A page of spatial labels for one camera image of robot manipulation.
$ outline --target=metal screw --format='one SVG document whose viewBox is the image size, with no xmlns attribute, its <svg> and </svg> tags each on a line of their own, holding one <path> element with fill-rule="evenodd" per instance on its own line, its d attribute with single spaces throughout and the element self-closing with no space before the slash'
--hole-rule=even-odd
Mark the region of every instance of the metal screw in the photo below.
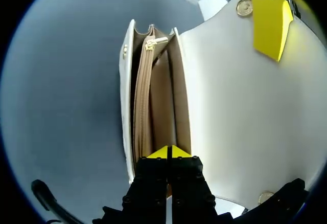
<svg viewBox="0 0 327 224">
<path fill-rule="evenodd" d="M 162 205 L 162 201 L 160 199 L 156 199 L 155 200 L 155 203 L 158 205 L 158 206 L 161 206 Z"/>
<path fill-rule="evenodd" d="M 135 176 L 134 179 L 137 181 L 140 181 L 140 180 L 142 180 L 142 175 L 139 174 L 139 175 Z"/>
<path fill-rule="evenodd" d="M 176 199 L 175 204 L 177 207 L 181 207 L 183 205 L 183 201 L 181 199 Z"/>
<path fill-rule="evenodd" d="M 197 173 L 196 176 L 195 176 L 196 179 L 201 179 L 203 178 L 203 175 L 202 173 Z"/>
<path fill-rule="evenodd" d="M 123 197 L 123 203 L 127 204 L 127 203 L 130 203 L 130 202 L 131 202 L 131 198 L 128 195 Z"/>
<path fill-rule="evenodd" d="M 215 197 L 214 195 L 210 194 L 210 195 L 208 195 L 208 196 L 206 197 L 205 200 L 206 200 L 208 203 L 211 203 L 211 204 L 216 205 L 216 203 L 215 203 L 215 199 L 216 199 L 216 197 Z"/>
</svg>

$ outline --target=gold stud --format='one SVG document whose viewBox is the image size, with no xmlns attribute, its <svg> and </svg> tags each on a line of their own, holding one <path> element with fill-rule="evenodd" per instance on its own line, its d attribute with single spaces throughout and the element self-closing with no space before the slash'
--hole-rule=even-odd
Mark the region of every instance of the gold stud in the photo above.
<svg viewBox="0 0 327 224">
<path fill-rule="evenodd" d="M 236 11 L 239 16 L 249 16 L 253 11 L 253 5 L 251 0 L 240 0 L 237 3 Z"/>
<path fill-rule="evenodd" d="M 124 53 L 123 53 L 123 58 L 125 59 L 127 53 L 127 44 L 124 45 Z"/>
</svg>

